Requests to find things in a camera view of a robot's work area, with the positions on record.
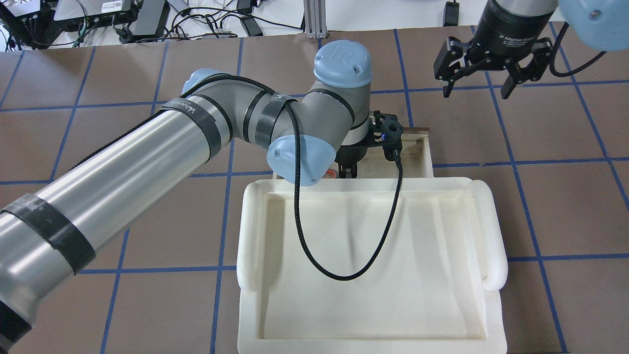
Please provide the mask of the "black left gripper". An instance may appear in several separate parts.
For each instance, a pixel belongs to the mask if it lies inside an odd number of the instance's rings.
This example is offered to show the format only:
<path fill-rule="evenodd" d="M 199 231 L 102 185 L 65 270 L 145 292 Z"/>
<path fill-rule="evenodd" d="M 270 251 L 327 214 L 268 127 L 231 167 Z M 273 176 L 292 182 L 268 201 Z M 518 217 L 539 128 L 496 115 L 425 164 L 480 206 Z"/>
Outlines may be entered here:
<path fill-rule="evenodd" d="M 361 161 L 368 152 L 368 147 L 364 144 L 352 144 L 343 145 L 336 153 L 335 163 L 338 164 L 338 177 L 339 178 L 357 178 L 358 168 L 357 164 Z"/>

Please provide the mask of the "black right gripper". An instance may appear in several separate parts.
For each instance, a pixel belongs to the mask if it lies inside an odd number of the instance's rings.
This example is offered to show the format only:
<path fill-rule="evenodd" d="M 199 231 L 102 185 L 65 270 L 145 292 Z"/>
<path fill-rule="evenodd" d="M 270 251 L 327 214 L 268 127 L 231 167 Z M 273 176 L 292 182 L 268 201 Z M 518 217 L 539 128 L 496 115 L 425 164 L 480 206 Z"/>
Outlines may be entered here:
<path fill-rule="evenodd" d="M 449 36 L 434 61 L 434 77 L 449 98 L 455 83 L 478 70 L 506 70 L 500 94 L 539 80 L 548 67 L 552 43 L 541 38 L 553 14 L 552 0 L 488 0 L 469 42 Z"/>

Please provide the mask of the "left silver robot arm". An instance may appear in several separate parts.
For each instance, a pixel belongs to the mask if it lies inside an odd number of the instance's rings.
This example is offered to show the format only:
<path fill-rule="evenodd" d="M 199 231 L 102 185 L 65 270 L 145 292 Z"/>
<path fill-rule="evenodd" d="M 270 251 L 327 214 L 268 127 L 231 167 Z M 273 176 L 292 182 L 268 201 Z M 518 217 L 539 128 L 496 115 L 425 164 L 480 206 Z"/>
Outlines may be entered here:
<path fill-rule="evenodd" d="M 262 148 L 296 188 L 322 179 L 342 146 L 366 132 L 370 52 L 335 40 L 313 60 L 316 78 L 296 100 L 214 69 L 182 94 L 34 194 L 1 209 L 1 352 L 31 331 L 40 304 L 110 240 L 233 139 Z"/>

